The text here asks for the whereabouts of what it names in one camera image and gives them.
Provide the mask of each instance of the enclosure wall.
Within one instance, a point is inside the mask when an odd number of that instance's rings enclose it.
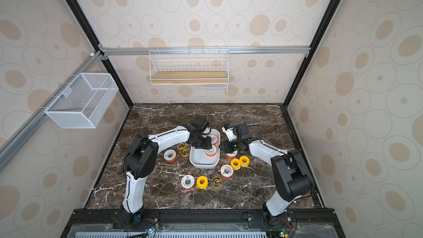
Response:
[[[62,0],[0,0],[0,147],[92,50]]]
[[[304,54],[229,55],[228,92],[202,92],[201,85],[152,85],[148,56],[109,58],[134,103],[281,103]]]
[[[62,0],[0,0],[0,146],[91,50]],[[98,61],[91,72],[106,70]],[[118,94],[96,129],[45,121],[0,173],[0,237],[59,237],[84,206],[127,111]]]
[[[423,231],[423,0],[344,0],[289,113],[348,238]]]
[[[104,47],[160,48],[309,45],[330,0],[78,2]],[[200,85],[152,86],[145,57],[111,60],[134,103],[281,103],[298,71],[293,63],[304,58],[292,55],[230,56],[227,93],[202,93]]]

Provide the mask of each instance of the marble tabletop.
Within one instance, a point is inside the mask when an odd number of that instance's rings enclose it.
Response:
[[[221,131],[226,123],[249,125],[250,132],[280,149],[292,149],[289,130],[278,104],[135,104],[123,127],[100,181],[89,201],[89,209],[119,208],[125,195],[126,176],[123,160],[126,150],[140,131],[156,134],[184,122],[193,123],[205,116],[212,128]],[[221,140],[226,140],[221,133]],[[249,167],[241,167],[230,179],[223,178],[223,186],[215,189],[184,190],[181,178],[190,174],[195,178],[212,179],[220,175],[220,167],[229,164],[224,153],[214,169],[193,167],[189,158],[177,151],[177,160],[167,163],[163,152],[157,156],[154,171],[148,176],[143,202],[144,208],[178,209],[258,209],[275,192],[272,168],[259,158],[249,156]],[[299,200],[292,208],[314,208],[311,198]]]

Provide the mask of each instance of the yellow tape roll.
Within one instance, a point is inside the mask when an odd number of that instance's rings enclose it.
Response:
[[[248,167],[248,165],[250,164],[250,159],[247,156],[241,156],[239,158],[239,161],[241,162],[242,167]]]
[[[187,144],[186,143],[184,143],[184,142],[180,142],[180,143],[178,143],[177,145],[176,145],[176,147],[177,147],[177,149],[180,151],[180,150],[182,150],[182,149],[184,149],[185,147],[187,146]]]
[[[241,162],[239,161],[239,159],[232,159],[232,161],[230,161],[230,166],[234,169],[234,170],[238,170],[241,168]]]
[[[220,177],[212,178],[211,182],[212,182],[211,184],[214,188],[220,188],[223,184],[223,181]]]
[[[197,178],[197,187],[199,189],[207,188],[208,184],[209,184],[209,180],[207,179],[207,177],[202,175],[201,177]]]
[[[183,157],[188,157],[190,152],[191,150],[188,147],[185,147],[184,149],[181,150],[181,155]]]

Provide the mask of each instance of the vent grille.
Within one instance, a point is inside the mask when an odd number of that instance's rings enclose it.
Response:
[[[75,238],[129,238],[143,232],[77,232]],[[160,232],[155,238],[266,238],[266,232]]]

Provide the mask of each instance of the wire shelf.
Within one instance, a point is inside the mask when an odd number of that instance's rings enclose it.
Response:
[[[44,112],[61,128],[96,128],[118,90],[108,73],[80,73]]]
[[[227,91],[229,51],[216,49],[151,50],[150,81],[153,85],[207,85],[207,90]]]

